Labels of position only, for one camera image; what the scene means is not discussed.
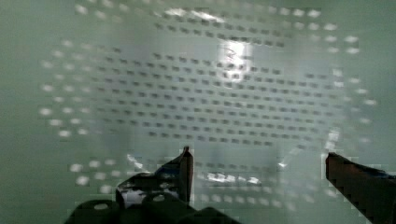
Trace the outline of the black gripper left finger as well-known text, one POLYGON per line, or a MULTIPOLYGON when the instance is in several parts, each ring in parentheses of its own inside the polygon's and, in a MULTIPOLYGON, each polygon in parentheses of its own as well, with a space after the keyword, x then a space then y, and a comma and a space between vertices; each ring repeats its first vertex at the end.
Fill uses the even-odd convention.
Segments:
POLYGON ((64 224, 241 224, 213 207, 190 206, 193 156, 183 147, 153 173, 119 183, 114 200, 79 204, 64 224))

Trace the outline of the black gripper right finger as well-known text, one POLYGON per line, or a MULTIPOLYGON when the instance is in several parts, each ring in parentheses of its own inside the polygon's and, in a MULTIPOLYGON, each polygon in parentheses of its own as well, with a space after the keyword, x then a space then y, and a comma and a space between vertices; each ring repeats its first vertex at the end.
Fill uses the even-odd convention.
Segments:
POLYGON ((336 153, 326 160, 327 180, 372 224, 395 224, 395 176, 336 153))

